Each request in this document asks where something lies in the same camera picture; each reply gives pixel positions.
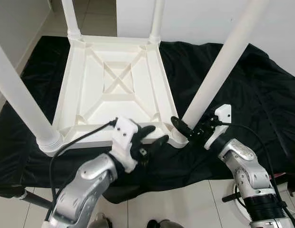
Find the white cylindrical leg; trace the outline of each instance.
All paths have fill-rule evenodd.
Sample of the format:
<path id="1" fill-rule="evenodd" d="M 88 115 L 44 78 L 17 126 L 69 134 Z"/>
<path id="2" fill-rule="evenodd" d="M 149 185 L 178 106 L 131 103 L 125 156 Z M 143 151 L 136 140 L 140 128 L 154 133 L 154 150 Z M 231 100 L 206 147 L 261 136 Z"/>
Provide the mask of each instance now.
<path id="1" fill-rule="evenodd" d="M 81 37 L 81 32 L 78 28 L 77 18 L 73 7 L 72 0 L 62 0 L 65 19 L 67 23 L 68 38 L 78 39 Z"/>
<path id="2" fill-rule="evenodd" d="M 155 0 L 154 18 L 152 22 L 151 33 L 149 35 L 149 40 L 152 43 L 160 42 L 160 29 L 164 7 L 165 0 Z"/>
<path id="3" fill-rule="evenodd" d="M 0 46 L 0 91 L 37 138 L 46 154 L 58 150 L 62 136 L 55 130 L 14 70 Z"/>
<path id="4" fill-rule="evenodd" d="M 205 80 L 182 120 L 193 129 L 198 123 L 249 43 L 249 36 L 263 15 L 269 0 L 251 0 L 228 36 Z"/>

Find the tiled floor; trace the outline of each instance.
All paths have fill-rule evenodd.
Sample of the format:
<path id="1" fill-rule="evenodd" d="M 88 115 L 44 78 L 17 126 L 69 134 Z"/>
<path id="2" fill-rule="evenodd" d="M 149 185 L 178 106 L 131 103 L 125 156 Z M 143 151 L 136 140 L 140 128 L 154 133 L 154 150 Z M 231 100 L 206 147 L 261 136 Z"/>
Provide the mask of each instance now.
<path id="1" fill-rule="evenodd" d="M 170 219 L 185 228 L 248 228 L 249 221 L 235 203 L 221 200 L 231 194 L 233 183 L 232 180 L 205 180 L 180 189 L 149 192 L 120 204 L 112 204 L 101 197 L 90 221 L 98 212 L 103 212 L 111 219 L 113 228 L 145 228 L 150 219 Z M 51 199 L 49 189 L 29 190 Z M 295 211 L 295 196 L 289 197 L 284 187 L 280 191 L 288 208 Z M 39 228 L 45 215 L 43 208 L 0 197 L 0 227 Z"/>
<path id="2" fill-rule="evenodd" d="M 116 36 L 116 0 L 74 0 L 78 27 L 83 35 Z M 45 24 L 44 35 L 67 36 L 61 0 L 53 0 L 53 13 Z"/>
<path id="3" fill-rule="evenodd" d="M 53 10 L 44 35 L 66 36 L 67 26 L 60 0 L 53 0 Z M 117 35 L 115 0 L 75 0 L 75 11 L 83 34 Z M 234 202 L 221 201 L 223 196 L 231 194 L 232 187 L 232 180 L 205 180 L 185 188 L 149 192 L 117 205 L 101 197 L 91 221 L 98 212 L 103 212 L 111 219 L 114 228 L 145 228 L 150 219 L 171 219 L 185 228 L 248 227 L 249 221 L 236 209 Z M 51 199 L 49 189 L 29 190 Z M 282 197 L 295 211 L 295 197 L 289 197 L 285 190 L 281 189 Z M 45 215 L 43 208 L 0 197 L 1 228 L 39 228 Z"/>

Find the black cloth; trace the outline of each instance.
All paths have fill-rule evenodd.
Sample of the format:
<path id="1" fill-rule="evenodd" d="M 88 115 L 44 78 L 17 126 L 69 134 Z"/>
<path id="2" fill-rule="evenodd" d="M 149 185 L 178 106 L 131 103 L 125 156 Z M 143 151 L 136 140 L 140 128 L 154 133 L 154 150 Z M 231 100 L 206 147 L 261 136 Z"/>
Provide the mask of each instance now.
<path id="1" fill-rule="evenodd" d="M 191 45 L 161 42 L 160 53 L 179 117 L 182 117 L 202 83 L 221 44 Z M 67 38 L 42 37 L 34 49 L 22 80 L 52 122 L 69 52 Z M 295 78 L 281 69 L 262 50 L 249 45 L 210 104 L 232 105 L 233 123 L 256 131 L 270 151 L 275 172 L 295 173 Z M 251 147 L 267 168 L 261 145 L 251 133 L 229 127 L 227 134 Z M 55 162 L 55 185 L 59 187 L 83 162 L 104 148 L 73 149 Z M 41 152 L 35 137 L 8 102 L 0 113 L 0 195 L 12 197 L 21 187 L 49 187 L 50 157 Z M 118 203 L 146 191 L 169 190 L 205 179 L 232 178 L 216 152 L 202 145 L 176 149 L 169 144 L 131 174 L 114 182 L 104 196 Z"/>

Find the white wall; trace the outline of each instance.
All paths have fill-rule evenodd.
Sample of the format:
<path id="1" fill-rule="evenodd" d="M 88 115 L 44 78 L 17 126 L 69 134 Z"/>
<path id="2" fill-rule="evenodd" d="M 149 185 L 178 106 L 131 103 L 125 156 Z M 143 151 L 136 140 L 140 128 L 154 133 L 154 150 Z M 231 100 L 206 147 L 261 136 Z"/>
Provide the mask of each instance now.
<path id="1" fill-rule="evenodd" d="M 248 0 L 167 0 L 162 40 L 224 43 Z M 154 0 L 117 0 L 120 37 L 147 38 Z M 271 0 L 251 36 L 280 67 L 295 76 L 295 0 Z"/>
<path id="2" fill-rule="evenodd" d="M 49 15 L 48 0 L 0 0 L 0 45 L 17 68 Z M 0 109 L 4 98 L 0 93 Z"/>

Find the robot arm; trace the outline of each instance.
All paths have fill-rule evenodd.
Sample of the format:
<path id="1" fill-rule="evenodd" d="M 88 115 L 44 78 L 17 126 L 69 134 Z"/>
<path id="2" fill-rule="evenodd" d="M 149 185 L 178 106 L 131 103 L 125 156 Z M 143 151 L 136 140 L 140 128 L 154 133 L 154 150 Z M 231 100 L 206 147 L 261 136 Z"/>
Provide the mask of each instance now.
<path id="1" fill-rule="evenodd" d="M 223 105 L 215 110 L 211 117 L 203 121 L 195 130 L 176 117 L 173 125 L 189 139 L 204 144 L 204 148 L 218 151 L 218 157 L 231 170 L 248 214 L 251 228 L 293 228 L 290 218 L 283 213 L 284 202 L 277 198 L 269 175 L 257 160 L 256 154 L 237 139 L 227 139 L 228 126 L 216 126 L 215 123 L 231 123 L 231 106 Z"/>
<path id="2" fill-rule="evenodd" d="M 138 125 L 131 120 L 118 118 L 112 150 L 81 165 L 74 180 L 60 193 L 49 221 L 44 221 L 43 228 L 87 227 L 98 198 L 110 183 L 118 178 L 121 171 L 134 170 L 137 161 L 131 156 L 131 147 L 133 135 L 138 130 Z"/>

